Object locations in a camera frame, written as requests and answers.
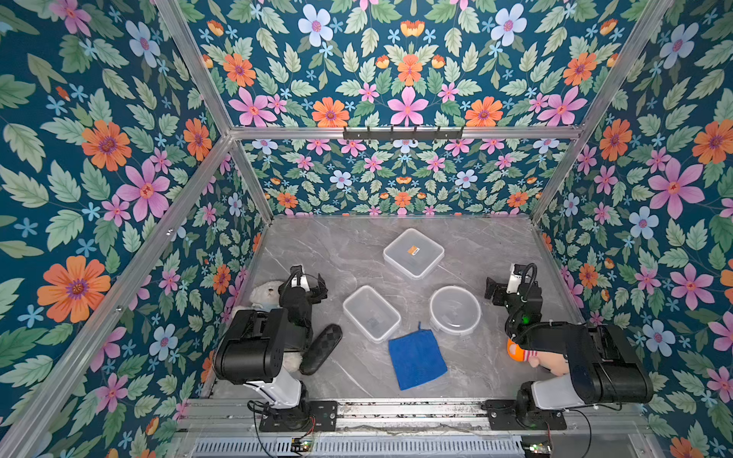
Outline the rectangular clear lunch box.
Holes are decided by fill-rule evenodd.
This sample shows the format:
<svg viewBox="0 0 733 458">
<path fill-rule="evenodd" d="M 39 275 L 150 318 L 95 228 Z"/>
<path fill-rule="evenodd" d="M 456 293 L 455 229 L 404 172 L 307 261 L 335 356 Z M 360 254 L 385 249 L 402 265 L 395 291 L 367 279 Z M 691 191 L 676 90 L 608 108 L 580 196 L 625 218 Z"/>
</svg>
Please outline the rectangular clear lunch box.
<svg viewBox="0 0 733 458">
<path fill-rule="evenodd" d="M 381 344 L 399 328 L 402 317 L 373 287 L 364 285 L 343 303 L 347 318 L 374 344 Z"/>
</svg>

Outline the square clear lunch box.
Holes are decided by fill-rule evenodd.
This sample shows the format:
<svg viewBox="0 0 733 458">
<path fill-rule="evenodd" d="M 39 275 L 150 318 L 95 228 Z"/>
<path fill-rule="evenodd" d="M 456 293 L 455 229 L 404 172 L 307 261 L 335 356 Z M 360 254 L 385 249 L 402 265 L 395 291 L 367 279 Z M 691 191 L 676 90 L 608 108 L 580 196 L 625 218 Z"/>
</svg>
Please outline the square clear lunch box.
<svg viewBox="0 0 733 458">
<path fill-rule="evenodd" d="M 384 250 L 384 261 L 412 280 L 427 277 L 445 256 L 445 248 L 420 231 L 409 228 Z"/>
</svg>

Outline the blue cleaning cloth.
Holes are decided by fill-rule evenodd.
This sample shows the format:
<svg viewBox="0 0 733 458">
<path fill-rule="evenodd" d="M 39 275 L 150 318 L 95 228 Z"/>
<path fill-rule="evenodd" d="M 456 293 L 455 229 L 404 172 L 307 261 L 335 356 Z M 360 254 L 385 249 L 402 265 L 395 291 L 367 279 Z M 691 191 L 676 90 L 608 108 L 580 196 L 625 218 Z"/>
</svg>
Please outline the blue cleaning cloth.
<svg viewBox="0 0 733 458">
<path fill-rule="evenodd" d="M 389 356 L 402 391 L 421 387 L 448 372 L 433 331 L 421 323 L 414 332 L 389 341 Z"/>
</svg>

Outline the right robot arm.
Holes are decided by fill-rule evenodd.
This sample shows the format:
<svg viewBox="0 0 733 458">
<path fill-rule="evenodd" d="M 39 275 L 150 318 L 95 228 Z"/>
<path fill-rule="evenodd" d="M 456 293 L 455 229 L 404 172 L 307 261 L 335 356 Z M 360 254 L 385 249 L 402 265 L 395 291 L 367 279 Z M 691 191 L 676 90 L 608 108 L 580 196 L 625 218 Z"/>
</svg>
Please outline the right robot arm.
<svg viewBox="0 0 733 458">
<path fill-rule="evenodd" d="M 541 414 L 588 406 L 646 404 L 654 395 L 644 368 L 615 324 L 542 319 L 543 297 L 534 263 L 512 264 L 509 280 L 488 278 L 485 298 L 507 311 L 507 352 L 553 377 L 524 383 L 511 411 L 523 422 Z"/>
</svg>

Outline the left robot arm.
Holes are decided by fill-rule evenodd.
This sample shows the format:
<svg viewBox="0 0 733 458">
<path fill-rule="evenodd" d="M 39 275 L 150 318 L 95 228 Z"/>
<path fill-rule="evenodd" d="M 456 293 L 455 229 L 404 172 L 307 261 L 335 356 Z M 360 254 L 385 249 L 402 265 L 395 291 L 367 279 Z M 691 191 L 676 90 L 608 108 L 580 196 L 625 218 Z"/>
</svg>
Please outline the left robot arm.
<svg viewBox="0 0 733 458">
<path fill-rule="evenodd" d="M 249 305 L 233 309 L 232 321 L 213 357 L 217 377 L 253 389 L 271 410 L 307 410 L 307 388 L 292 372 L 309 375 L 330 353 L 328 340 L 314 336 L 312 313 L 328 297 L 322 275 L 290 268 L 284 281 L 255 287 Z"/>
</svg>

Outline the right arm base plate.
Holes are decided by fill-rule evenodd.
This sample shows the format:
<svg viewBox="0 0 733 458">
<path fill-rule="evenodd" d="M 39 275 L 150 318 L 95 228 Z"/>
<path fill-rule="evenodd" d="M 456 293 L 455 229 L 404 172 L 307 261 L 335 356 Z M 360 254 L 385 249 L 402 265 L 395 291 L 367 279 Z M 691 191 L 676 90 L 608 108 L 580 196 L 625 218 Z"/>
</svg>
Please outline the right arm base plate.
<svg viewBox="0 0 733 458">
<path fill-rule="evenodd" d="M 516 400 L 486 400 L 486 411 L 493 431 L 566 431 L 567 423 L 560 410 L 539 410 Z"/>
</svg>

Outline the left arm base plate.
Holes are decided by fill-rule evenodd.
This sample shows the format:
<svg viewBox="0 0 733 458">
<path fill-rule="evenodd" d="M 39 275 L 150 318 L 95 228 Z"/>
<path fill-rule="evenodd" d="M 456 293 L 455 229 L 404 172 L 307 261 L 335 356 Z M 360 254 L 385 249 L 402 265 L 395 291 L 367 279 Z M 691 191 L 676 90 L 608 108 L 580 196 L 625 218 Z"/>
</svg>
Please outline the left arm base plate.
<svg viewBox="0 0 733 458">
<path fill-rule="evenodd" d="M 264 432 L 336 431 L 339 404 L 336 401 L 307 401 L 295 408 L 267 408 L 259 430 Z"/>
</svg>

